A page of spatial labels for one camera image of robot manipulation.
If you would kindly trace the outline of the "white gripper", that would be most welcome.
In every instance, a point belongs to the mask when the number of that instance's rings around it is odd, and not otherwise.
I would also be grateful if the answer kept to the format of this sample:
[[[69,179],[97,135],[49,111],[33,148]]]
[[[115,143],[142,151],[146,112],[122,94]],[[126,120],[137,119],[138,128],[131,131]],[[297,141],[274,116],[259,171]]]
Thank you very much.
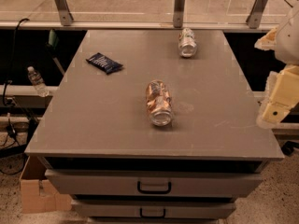
[[[254,48],[275,50],[276,58],[288,63],[279,73],[270,72],[256,119],[259,127],[272,129],[299,103],[299,4],[289,11],[278,28],[259,38]]]

